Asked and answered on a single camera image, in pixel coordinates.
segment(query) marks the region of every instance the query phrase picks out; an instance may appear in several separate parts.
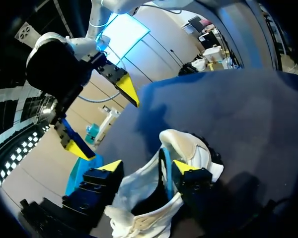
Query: ceiling light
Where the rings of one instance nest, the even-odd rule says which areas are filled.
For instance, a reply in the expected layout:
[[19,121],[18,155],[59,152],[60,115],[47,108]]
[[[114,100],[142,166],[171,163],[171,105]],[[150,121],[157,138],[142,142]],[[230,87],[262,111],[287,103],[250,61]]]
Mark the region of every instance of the ceiling light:
[[2,178],[4,178],[4,176],[5,176],[5,171],[1,170],[0,175],[1,175]]
[[10,168],[11,164],[9,162],[6,162],[5,167],[8,169]]
[[46,108],[46,109],[43,109],[42,113],[43,114],[47,114],[47,113],[51,113],[51,109],[50,108]]

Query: white fabric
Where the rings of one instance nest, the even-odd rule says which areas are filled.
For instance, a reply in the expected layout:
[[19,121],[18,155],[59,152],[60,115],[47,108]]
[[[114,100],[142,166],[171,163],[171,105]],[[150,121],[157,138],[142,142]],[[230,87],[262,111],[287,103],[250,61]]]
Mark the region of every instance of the white fabric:
[[[188,157],[188,151],[180,150],[180,145],[174,133],[182,136],[186,140],[196,140],[196,137],[175,131],[165,130],[160,133],[162,146],[170,152],[171,160],[180,160],[191,166],[207,168],[214,174],[216,181],[223,171],[222,165],[214,164],[211,161],[209,151],[195,146],[193,157]],[[114,238],[167,238],[170,236],[171,218],[183,205],[181,194],[175,192],[174,197],[163,207],[138,216],[134,216],[130,211],[134,206],[148,198],[158,185],[158,162],[159,151],[142,168],[133,174],[123,178],[119,190],[111,206],[106,206],[104,213],[111,218],[110,225],[113,228]]]

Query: cable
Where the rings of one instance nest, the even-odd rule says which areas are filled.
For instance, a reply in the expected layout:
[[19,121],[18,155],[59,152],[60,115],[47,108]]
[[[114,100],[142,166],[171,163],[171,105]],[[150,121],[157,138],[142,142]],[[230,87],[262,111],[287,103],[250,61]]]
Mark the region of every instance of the cable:
[[[123,68],[124,70],[126,70],[126,66],[125,66],[125,63],[123,62],[123,60],[116,54],[116,52],[113,51],[113,49],[107,45],[107,47],[114,53],[114,55],[119,59],[117,65],[119,65],[119,63],[121,62],[123,64]],[[109,97],[109,98],[106,98],[106,99],[102,99],[102,100],[91,100],[91,99],[88,99],[88,98],[85,98],[85,97],[82,97],[82,96],[78,96],[80,99],[83,99],[84,101],[86,102],[89,102],[89,103],[105,103],[105,102],[108,102],[114,98],[116,98],[118,95],[120,94],[120,92],[118,91],[118,93],[116,93],[115,95]]]
[[168,11],[168,12],[173,13],[173,14],[181,14],[182,13],[182,10],[180,10],[179,12],[174,12],[174,11],[170,11],[168,9],[165,9],[165,8],[162,8],[162,7],[159,7],[159,6],[154,6],[154,5],[142,4],[141,6],[154,7],[154,8],[158,8],[158,9],[164,10],[164,11]]

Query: light panel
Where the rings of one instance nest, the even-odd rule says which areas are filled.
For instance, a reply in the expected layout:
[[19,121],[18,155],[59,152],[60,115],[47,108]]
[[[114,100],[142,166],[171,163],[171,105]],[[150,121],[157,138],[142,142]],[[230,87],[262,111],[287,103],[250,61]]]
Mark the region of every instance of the light panel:
[[4,176],[5,176],[5,171],[1,170],[0,175],[1,175],[2,178],[4,178]]
[[10,168],[11,164],[9,162],[6,162],[5,167],[8,169]]
[[[103,31],[103,35],[110,37],[109,46],[121,59],[150,32],[148,28],[128,14],[112,14],[110,20],[111,22]],[[112,63],[119,62],[119,58],[109,48],[105,49],[105,52],[108,53],[107,58]]]

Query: blue object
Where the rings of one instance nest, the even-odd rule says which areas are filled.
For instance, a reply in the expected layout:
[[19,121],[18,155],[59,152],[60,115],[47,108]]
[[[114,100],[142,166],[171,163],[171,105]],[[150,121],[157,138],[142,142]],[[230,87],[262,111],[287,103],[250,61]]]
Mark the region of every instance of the blue object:
[[169,151],[167,148],[162,148],[165,156],[165,162],[166,162],[166,170],[167,170],[167,182],[166,182],[166,190],[167,190],[167,198],[168,201],[170,201],[173,197],[173,184],[172,184],[172,175],[171,175],[171,158]]
[[85,141],[89,144],[93,144],[95,137],[99,133],[99,126],[96,124],[92,124],[91,126],[86,128],[87,135],[85,137]]
[[65,195],[69,196],[79,184],[83,181],[83,174],[90,168],[99,168],[104,165],[104,159],[101,155],[96,154],[95,159],[87,161],[81,157],[78,157],[72,172],[69,177],[68,184],[66,186]]

